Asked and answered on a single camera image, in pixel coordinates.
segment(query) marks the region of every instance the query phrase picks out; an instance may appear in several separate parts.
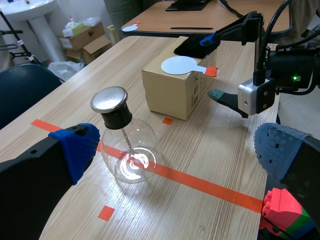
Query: black bottle cap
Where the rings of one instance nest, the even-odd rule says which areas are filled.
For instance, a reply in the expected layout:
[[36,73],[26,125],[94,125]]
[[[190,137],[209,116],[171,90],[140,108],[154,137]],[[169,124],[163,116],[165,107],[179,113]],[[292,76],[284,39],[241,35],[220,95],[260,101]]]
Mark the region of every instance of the black bottle cap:
[[127,106],[128,93],[119,86],[102,89],[91,99],[91,108],[100,113],[104,125],[111,130],[122,129],[132,120]]

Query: white disc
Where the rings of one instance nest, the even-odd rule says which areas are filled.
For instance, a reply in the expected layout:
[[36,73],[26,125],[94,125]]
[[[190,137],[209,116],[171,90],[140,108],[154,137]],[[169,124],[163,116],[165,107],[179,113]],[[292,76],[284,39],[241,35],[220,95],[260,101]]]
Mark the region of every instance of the white disc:
[[134,31],[138,28],[137,24],[133,24],[131,26],[126,26],[124,28],[122,28],[122,31],[124,32],[131,32],[131,31]]
[[172,75],[190,73],[197,66],[197,61],[189,56],[173,56],[163,61],[161,69]]

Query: green lego brick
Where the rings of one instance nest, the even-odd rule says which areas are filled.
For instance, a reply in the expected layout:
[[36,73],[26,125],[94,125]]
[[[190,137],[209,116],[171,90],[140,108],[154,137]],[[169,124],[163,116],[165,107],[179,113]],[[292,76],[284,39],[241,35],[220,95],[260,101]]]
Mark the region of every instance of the green lego brick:
[[[310,220],[310,217],[308,213],[305,211],[305,209],[302,208],[302,214],[300,217],[297,218],[297,220],[294,221],[286,230],[285,232],[289,235],[293,235],[299,228],[301,228],[303,225],[305,225]],[[288,237],[285,234],[281,234],[280,238],[288,239]]]

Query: blue gripper pad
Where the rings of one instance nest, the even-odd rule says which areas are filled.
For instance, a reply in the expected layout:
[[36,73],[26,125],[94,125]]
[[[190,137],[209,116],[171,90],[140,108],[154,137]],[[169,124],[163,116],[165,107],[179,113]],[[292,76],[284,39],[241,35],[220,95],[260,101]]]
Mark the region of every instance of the blue gripper pad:
[[100,140],[99,130],[94,125],[80,123],[77,126],[87,126],[84,135],[78,135],[67,129],[49,133],[50,137],[54,137],[61,142],[73,185],[77,184],[83,176],[88,162],[96,155]]
[[282,181],[304,139],[310,134],[276,123],[264,123],[255,131],[254,148],[263,169]]

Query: metal lid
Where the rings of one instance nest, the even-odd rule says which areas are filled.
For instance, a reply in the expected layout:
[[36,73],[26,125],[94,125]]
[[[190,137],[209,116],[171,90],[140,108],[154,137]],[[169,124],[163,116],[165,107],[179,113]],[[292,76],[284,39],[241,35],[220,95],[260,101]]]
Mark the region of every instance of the metal lid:
[[121,108],[128,99],[128,93],[119,86],[102,89],[91,99],[91,108],[100,114],[111,113]]

